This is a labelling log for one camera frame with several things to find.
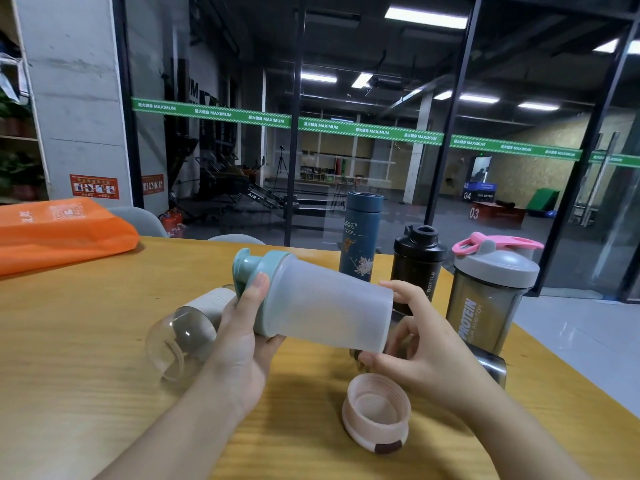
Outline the person's left forearm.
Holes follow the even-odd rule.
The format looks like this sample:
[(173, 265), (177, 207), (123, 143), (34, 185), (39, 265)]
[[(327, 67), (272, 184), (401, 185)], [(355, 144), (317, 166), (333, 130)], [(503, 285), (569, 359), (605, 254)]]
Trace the person's left forearm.
[(181, 398), (93, 480), (207, 480), (257, 404), (253, 367), (202, 372)]

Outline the large red wall sign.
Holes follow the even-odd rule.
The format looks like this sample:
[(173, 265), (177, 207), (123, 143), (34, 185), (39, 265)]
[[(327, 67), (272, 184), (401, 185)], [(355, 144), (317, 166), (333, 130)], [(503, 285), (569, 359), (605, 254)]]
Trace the large red wall sign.
[(117, 178), (95, 177), (87, 175), (69, 175), (73, 196), (119, 200)]

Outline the blue plyo box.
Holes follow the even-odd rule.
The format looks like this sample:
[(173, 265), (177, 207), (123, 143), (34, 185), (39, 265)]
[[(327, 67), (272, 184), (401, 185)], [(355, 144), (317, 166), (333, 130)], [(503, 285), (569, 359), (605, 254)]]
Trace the blue plyo box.
[(462, 191), (462, 200), (468, 202), (493, 203), (497, 184), (486, 182), (465, 182)]

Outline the low shelf with coloured items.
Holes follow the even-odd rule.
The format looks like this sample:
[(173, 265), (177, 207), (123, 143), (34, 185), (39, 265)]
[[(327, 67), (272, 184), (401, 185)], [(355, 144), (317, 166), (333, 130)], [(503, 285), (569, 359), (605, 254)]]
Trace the low shelf with coloured items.
[(369, 184), (369, 179), (363, 175), (349, 177), (335, 169), (313, 166), (300, 166), (300, 180), (318, 184), (335, 184), (360, 186)]

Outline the black rowing machines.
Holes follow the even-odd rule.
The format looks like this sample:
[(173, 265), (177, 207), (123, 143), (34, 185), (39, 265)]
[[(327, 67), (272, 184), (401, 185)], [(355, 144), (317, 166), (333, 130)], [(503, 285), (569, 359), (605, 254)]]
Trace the black rowing machines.
[(224, 209), (228, 210), (247, 197), (281, 218), (289, 214), (325, 217), (329, 210), (345, 211), (344, 200), (299, 198), (296, 194), (288, 197), (259, 185), (255, 174), (261, 166), (247, 168), (235, 165), (231, 147), (229, 142), (214, 139), (212, 149), (200, 151), (195, 159), (199, 170), (199, 187), (188, 200), (214, 202), (226, 198)]

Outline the person's left hand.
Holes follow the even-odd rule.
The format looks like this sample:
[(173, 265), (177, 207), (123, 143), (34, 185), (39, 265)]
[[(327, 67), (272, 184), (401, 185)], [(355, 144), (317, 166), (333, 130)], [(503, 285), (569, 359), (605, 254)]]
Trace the person's left hand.
[(219, 402), (236, 424), (252, 412), (266, 386), (271, 363), (285, 341), (285, 336), (260, 334), (238, 336), (235, 332), (233, 298), (225, 307), (214, 348), (205, 370), (211, 375)]

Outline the person's right forearm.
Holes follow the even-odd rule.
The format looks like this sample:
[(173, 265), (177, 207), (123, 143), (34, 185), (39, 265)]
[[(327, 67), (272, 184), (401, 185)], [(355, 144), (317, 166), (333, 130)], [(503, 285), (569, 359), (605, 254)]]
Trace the person's right forearm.
[(450, 399), (500, 480), (592, 480), (549, 432), (494, 381), (463, 382)]

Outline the clear glass bottle beige sleeve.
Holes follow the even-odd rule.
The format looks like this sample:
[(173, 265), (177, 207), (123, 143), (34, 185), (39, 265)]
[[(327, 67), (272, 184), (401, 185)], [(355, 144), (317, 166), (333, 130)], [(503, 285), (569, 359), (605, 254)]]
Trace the clear glass bottle beige sleeve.
[(151, 326), (145, 350), (162, 379), (181, 382), (199, 372), (211, 354), (223, 311), (235, 297), (231, 284), (215, 288)]

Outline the grey shaker bottle pink lid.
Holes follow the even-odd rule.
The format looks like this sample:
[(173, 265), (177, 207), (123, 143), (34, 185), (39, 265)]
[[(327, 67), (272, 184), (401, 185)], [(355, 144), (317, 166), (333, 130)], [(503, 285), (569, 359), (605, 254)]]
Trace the grey shaker bottle pink lid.
[(453, 245), (454, 279), (446, 320), (466, 343), (500, 355), (522, 297), (537, 281), (544, 245), (473, 232)]

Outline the frosted shaker bottle teal lid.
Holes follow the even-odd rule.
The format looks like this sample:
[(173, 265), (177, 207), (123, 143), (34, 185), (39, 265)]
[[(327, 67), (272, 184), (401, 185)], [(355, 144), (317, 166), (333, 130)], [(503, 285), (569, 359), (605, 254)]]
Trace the frosted shaker bottle teal lid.
[(394, 292), (298, 259), (285, 251), (264, 256), (240, 250), (232, 274), (237, 297), (259, 273), (269, 290), (256, 314), (254, 332), (371, 353), (385, 349)]

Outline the orange fabric bag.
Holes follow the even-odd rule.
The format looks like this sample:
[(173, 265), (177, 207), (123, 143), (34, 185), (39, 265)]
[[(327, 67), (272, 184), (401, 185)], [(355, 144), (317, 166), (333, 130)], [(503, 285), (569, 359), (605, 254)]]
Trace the orange fabric bag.
[(0, 277), (134, 250), (140, 235), (89, 198), (0, 206)]

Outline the black glass wall frame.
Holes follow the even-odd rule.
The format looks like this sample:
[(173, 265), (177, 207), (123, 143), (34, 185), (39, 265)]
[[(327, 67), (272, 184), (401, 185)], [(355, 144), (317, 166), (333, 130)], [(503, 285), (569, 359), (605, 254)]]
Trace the black glass wall frame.
[[(383, 196), (376, 251), (406, 225), (450, 248), (473, 231), (542, 242), (533, 291), (640, 304), (640, 0), (113, 0), (124, 64), (133, 204), (177, 207), (184, 236), (242, 233), (341, 250), (343, 212), (285, 218), (247, 197), (188, 200), (213, 140), (257, 183), (299, 198)], [(573, 205), (598, 134), (618, 144), (588, 227)], [(278, 147), (289, 169), (275, 180)], [(300, 166), (363, 175), (300, 180)], [(143, 175), (164, 174), (144, 196)], [(525, 209), (560, 192), (555, 218), (519, 230), (469, 220), (465, 182)]]

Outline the blue flower-print thermos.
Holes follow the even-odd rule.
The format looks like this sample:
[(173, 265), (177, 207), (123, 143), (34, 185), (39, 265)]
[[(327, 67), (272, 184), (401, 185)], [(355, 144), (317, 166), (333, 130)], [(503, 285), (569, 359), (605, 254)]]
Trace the blue flower-print thermos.
[(383, 196), (350, 191), (342, 233), (339, 272), (371, 281)]

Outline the black shaker bottle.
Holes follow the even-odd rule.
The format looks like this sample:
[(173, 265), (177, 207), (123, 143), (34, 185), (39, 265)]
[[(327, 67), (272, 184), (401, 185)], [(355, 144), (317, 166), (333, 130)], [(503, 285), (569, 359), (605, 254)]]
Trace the black shaker bottle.
[(432, 301), (442, 263), (448, 248), (439, 242), (438, 232), (428, 225), (406, 225), (394, 242), (391, 280), (421, 288)]

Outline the grey chair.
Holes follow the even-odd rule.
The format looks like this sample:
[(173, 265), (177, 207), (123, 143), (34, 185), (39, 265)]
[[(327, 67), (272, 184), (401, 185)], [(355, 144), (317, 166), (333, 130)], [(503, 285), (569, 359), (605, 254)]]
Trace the grey chair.
[(110, 207), (110, 213), (131, 224), (141, 236), (169, 238), (158, 217), (138, 207)]
[(260, 239), (257, 239), (255, 237), (252, 237), (251, 235), (242, 234), (242, 233), (228, 233), (228, 234), (216, 235), (211, 238), (208, 238), (208, 241), (266, 245)]

